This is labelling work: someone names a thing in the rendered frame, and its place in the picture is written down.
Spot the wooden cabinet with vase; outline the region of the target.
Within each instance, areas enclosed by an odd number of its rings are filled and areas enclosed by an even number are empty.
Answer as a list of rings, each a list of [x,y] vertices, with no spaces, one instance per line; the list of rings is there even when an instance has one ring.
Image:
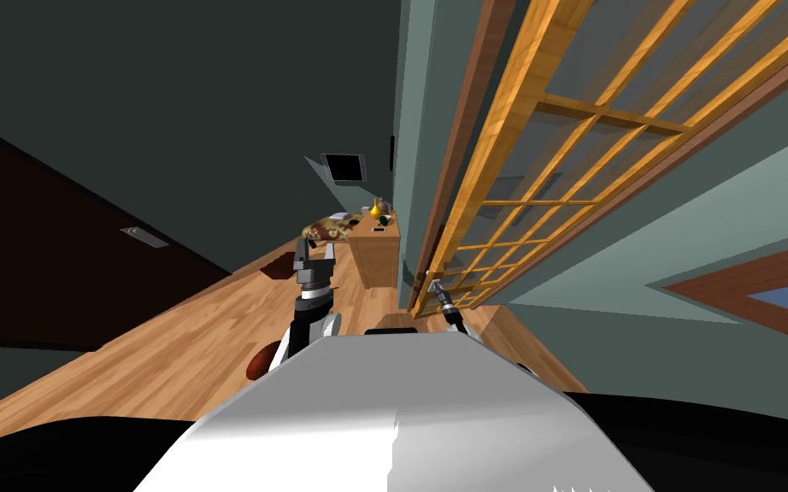
[[[365,288],[397,286],[400,238],[397,216],[391,206],[382,198],[375,199],[348,236]]]

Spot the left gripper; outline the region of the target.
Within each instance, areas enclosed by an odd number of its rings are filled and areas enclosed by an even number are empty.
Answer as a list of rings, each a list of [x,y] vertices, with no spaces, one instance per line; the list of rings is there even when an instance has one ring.
[[[310,257],[310,241],[299,238],[295,243],[293,270],[302,294],[326,294],[330,291],[330,280],[336,263],[335,244],[325,245],[324,262],[306,262]]]

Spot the wooden lattice glass door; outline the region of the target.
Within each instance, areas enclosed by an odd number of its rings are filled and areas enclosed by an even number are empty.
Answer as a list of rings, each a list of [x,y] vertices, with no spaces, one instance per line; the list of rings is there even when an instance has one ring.
[[[478,306],[772,77],[788,0],[530,0],[411,313]]]

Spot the dark red rug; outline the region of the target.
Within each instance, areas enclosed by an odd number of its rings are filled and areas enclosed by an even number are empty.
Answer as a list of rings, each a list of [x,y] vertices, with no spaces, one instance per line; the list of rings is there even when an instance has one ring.
[[[272,280],[286,280],[294,274],[294,251],[287,251],[260,269],[260,272]]]

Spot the dark brown door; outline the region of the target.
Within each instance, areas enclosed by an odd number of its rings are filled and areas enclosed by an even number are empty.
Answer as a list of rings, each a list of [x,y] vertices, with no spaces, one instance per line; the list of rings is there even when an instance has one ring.
[[[225,277],[0,138],[0,347],[93,351]]]

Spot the brown framed window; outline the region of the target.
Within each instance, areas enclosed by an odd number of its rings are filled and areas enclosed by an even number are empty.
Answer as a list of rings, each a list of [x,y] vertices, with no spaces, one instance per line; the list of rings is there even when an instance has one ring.
[[[666,284],[664,290],[788,336],[788,250]]]

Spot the reddish brown round object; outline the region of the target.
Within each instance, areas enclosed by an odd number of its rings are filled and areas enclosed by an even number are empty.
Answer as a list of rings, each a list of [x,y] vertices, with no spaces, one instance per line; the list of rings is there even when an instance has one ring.
[[[245,370],[245,376],[248,380],[256,381],[268,374],[280,344],[281,340],[274,341],[253,356]]]

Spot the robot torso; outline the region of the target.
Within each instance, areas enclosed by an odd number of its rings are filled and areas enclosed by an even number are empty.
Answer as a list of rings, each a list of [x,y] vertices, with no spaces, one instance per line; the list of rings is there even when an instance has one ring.
[[[560,390],[460,332],[324,337],[135,492],[654,492]]]

